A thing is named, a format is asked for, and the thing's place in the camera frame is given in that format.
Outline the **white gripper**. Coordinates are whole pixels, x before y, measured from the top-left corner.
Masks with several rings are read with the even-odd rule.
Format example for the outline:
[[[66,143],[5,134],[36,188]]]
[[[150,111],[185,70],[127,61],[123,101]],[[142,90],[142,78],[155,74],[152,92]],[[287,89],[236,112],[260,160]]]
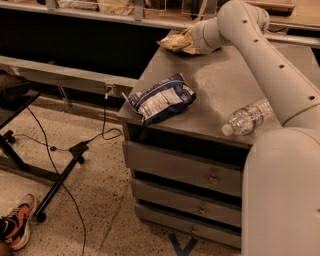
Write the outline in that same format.
[[[210,54],[222,46],[216,18],[198,22],[191,35],[193,45],[200,54]]]

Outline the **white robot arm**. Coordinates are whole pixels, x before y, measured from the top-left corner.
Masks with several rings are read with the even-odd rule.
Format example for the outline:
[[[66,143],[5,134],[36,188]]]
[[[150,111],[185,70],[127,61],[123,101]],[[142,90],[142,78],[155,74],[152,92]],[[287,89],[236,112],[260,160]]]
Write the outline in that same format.
[[[192,31],[209,54],[242,55],[281,126],[258,137],[242,185],[242,256],[320,256],[320,89],[264,36],[268,13],[230,0]]]

